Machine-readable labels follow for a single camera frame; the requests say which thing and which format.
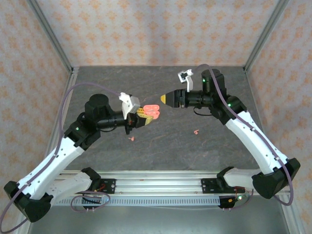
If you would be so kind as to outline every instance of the pink object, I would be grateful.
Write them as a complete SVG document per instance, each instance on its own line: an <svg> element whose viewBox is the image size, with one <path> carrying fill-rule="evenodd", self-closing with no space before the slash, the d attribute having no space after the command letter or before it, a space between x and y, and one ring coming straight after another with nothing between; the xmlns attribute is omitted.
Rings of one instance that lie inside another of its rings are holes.
<svg viewBox="0 0 312 234"><path fill-rule="evenodd" d="M157 119L160 115L158 105L145 105L143 107L143 110L144 110L144 114L148 116L152 116L153 119Z"/></svg>
<svg viewBox="0 0 312 234"><path fill-rule="evenodd" d="M159 106L158 105L145 105L143 107L144 111L158 111L159 110Z"/></svg>

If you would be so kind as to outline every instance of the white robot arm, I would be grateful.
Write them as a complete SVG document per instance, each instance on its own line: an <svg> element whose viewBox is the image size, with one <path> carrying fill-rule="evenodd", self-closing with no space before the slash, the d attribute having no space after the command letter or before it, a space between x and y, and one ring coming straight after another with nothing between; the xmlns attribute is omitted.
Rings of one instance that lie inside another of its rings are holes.
<svg viewBox="0 0 312 234"><path fill-rule="evenodd" d="M76 176L61 182L55 183L55 179L68 164L100 138L102 129L122 126L129 134L133 128L150 122L150 117L137 113L140 107L138 98L120 93L119 99L122 100L122 110L113 111L106 95L91 96L85 104L85 112L65 131L57 154L55 148L27 176L18 182L9 181L4 186L11 199L19 193L14 204L29 221L38 221L57 201L81 191L92 190L99 183L100 176L91 168L83 169Z"/></svg>
<svg viewBox="0 0 312 234"><path fill-rule="evenodd" d="M181 77L192 80L192 74L191 70L187 70L178 73L178 77L184 83ZM224 169L217 175L219 187L256 189L261 196L270 199L294 178L300 163L296 158L288 159L281 153L259 129L244 104L237 97L226 93L224 76L219 70L208 69L201 76L202 90L192 91L188 86L188 89L174 90L163 95L161 101L174 108L208 107L212 116L219 119L242 141L259 165L256 170L240 170L234 167Z"/></svg>

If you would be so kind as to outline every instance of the patterned wallpaper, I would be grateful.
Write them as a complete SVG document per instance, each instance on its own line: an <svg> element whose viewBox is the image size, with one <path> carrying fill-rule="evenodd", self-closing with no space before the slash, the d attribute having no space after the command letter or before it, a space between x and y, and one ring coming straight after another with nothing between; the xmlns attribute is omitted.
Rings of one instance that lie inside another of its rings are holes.
<svg viewBox="0 0 312 234"><path fill-rule="evenodd" d="M295 199L312 230L312 2L291 0L249 73L269 138L301 169Z"/></svg>
<svg viewBox="0 0 312 234"><path fill-rule="evenodd" d="M0 212L3 187L33 170L45 153L67 71L26 0L0 1ZM16 224L17 209L3 229Z"/></svg>
<svg viewBox="0 0 312 234"><path fill-rule="evenodd" d="M278 0L39 0L72 66L242 66Z"/></svg>

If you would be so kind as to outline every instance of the gray countertop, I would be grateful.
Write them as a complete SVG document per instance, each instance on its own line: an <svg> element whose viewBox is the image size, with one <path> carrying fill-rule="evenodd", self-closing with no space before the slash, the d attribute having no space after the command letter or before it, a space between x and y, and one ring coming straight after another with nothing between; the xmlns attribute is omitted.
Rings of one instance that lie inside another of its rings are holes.
<svg viewBox="0 0 312 234"><path fill-rule="evenodd" d="M214 117L201 117L192 108L171 108L160 96L175 89L186 88L177 73L192 67L80 67L76 83L91 81L117 92L132 94L141 105L158 104L160 116L147 126L133 129L130 135L124 128L101 133L83 155L66 169L81 170L205 170L220 171L228 166L240 169L257 168L256 161L240 140ZM225 76L228 94L237 96L247 106L260 126L253 96L242 67L215 67ZM193 76L194 90L201 89L200 72ZM116 96L97 87L85 86L74 90L64 129L84 111L84 104L96 93L110 99L113 110L121 110ZM201 113L209 114L202 109Z"/></svg>

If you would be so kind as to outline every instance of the yellow object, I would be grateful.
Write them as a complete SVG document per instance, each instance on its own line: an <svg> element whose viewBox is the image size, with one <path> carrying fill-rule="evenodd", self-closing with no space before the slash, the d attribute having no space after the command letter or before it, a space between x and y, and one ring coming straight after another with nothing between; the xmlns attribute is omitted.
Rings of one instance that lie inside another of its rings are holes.
<svg viewBox="0 0 312 234"><path fill-rule="evenodd" d="M166 95L164 94L163 96L161 96L160 100L162 101L162 103L166 104Z"/></svg>
<svg viewBox="0 0 312 234"><path fill-rule="evenodd" d="M144 114L144 109L142 107L140 107L140 108L138 108L138 110L136 112Z"/></svg>
<svg viewBox="0 0 312 234"><path fill-rule="evenodd" d="M139 117L141 117L141 118L145 118L145 119L146 119L146 120L145 120L145 125L149 124L149 123L152 122L152 120L153 120L153 116L148 116L148 115L142 114L142 113L138 113L137 115L138 115Z"/></svg>

